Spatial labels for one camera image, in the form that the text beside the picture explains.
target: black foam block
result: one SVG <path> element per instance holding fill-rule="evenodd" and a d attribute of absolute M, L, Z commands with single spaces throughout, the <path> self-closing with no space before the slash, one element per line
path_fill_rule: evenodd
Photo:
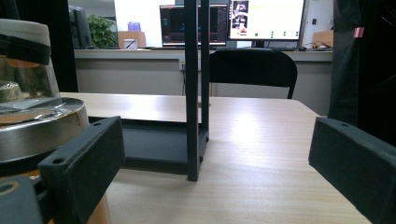
<path fill-rule="evenodd" d="M 396 223 L 396 147 L 335 119 L 317 118 L 309 164 L 373 223 Z"/>

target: black office chair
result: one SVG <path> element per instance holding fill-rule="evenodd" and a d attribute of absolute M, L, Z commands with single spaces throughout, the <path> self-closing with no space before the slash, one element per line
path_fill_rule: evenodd
<path fill-rule="evenodd" d="M 297 67 L 285 53 L 272 49 L 219 49 L 209 56 L 209 82 L 289 88 L 294 93 Z"/>

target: desk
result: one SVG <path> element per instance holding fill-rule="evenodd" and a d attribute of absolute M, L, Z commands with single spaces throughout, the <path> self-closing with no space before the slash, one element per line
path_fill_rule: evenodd
<path fill-rule="evenodd" d="M 185 121 L 180 96 L 62 93 L 90 116 Z M 114 224 L 369 223 L 308 164 L 316 113 L 294 100 L 210 98 L 198 182 L 121 169 L 107 190 Z"/>

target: office desk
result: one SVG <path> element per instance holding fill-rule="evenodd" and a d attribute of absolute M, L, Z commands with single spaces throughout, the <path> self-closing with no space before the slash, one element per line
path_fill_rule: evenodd
<path fill-rule="evenodd" d="M 62 96 L 83 100 L 91 116 L 185 120 L 180 96 Z M 107 190 L 112 223 L 369 223 L 308 164 L 317 114 L 293 100 L 215 97 L 210 104 L 198 182 L 121 169 Z"/>

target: green leaves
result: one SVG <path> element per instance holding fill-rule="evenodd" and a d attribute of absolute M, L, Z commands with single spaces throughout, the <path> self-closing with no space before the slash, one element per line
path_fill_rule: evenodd
<path fill-rule="evenodd" d="M 92 43 L 96 47 L 112 47 L 116 45 L 116 37 L 110 27 L 114 24 L 101 16 L 90 15 L 88 18 Z"/>

